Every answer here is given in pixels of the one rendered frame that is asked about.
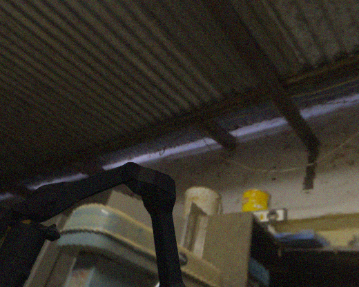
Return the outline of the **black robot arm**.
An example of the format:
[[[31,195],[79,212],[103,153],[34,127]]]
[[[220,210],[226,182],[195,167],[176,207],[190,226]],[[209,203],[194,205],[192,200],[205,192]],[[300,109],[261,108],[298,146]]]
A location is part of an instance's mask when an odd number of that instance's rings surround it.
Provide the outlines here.
[[[35,263],[45,242],[60,238],[56,224],[39,224],[63,212],[77,202],[120,184],[142,196],[151,215],[159,287],[186,287],[182,281],[177,250],[173,207],[176,200],[175,181],[157,170],[128,162],[78,181],[46,184],[11,209],[0,205],[0,241],[12,227],[0,247],[0,254],[12,255]],[[20,222],[29,219],[25,224]]]

